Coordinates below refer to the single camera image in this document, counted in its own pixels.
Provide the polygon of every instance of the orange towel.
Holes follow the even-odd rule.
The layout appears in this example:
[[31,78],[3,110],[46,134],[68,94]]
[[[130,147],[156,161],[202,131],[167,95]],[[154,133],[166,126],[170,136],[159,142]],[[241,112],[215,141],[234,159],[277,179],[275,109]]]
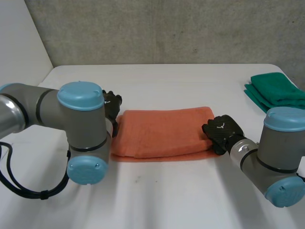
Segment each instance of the orange towel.
[[125,111],[112,142],[112,159],[126,162],[186,161],[216,156],[201,126],[209,107],[173,111]]

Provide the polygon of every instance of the stack of green towels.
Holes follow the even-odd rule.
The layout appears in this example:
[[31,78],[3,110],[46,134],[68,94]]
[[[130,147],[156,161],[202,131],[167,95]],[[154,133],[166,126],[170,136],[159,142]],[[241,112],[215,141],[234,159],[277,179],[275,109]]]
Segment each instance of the stack of green towels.
[[305,92],[294,86],[282,73],[266,73],[251,77],[245,85],[247,96],[265,113],[277,106],[305,109]]

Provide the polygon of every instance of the white table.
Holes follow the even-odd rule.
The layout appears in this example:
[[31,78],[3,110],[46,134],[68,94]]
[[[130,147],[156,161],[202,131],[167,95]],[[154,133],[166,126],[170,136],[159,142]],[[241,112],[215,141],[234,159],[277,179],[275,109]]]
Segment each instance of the white table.
[[[59,89],[91,81],[122,95],[126,109],[171,110],[209,106],[233,117],[259,141],[265,114],[243,92],[255,74],[281,72],[270,64],[176,64],[61,66],[40,84]],[[61,180],[65,133],[40,126],[17,135],[12,170],[23,185],[42,191]],[[1,161],[4,171],[6,157]],[[275,208],[228,155],[198,161],[110,162],[94,186],[69,181],[59,195],[28,200],[0,185],[1,229],[302,229],[305,200]]]

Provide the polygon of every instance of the gray wall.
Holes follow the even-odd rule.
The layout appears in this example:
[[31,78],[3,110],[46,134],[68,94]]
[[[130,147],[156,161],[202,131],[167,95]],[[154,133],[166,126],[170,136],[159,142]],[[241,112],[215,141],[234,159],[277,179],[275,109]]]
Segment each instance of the gray wall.
[[305,89],[305,0],[25,0],[55,66],[273,63]]

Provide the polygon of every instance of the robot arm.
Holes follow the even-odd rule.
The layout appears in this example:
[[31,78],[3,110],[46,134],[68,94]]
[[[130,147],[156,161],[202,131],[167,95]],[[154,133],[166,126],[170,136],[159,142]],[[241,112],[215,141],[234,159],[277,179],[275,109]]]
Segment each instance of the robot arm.
[[276,107],[268,111],[259,145],[244,137],[229,116],[209,120],[203,131],[217,154],[230,154],[233,162],[276,207],[289,207],[305,195],[297,175],[305,156],[305,111]]
[[[105,97],[112,106],[106,112]],[[121,102],[120,96],[90,82],[68,83],[60,90],[7,84],[0,88],[0,138],[31,125],[64,130],[71,152],[69,178],[81,185],[96,184],[108,169]]]

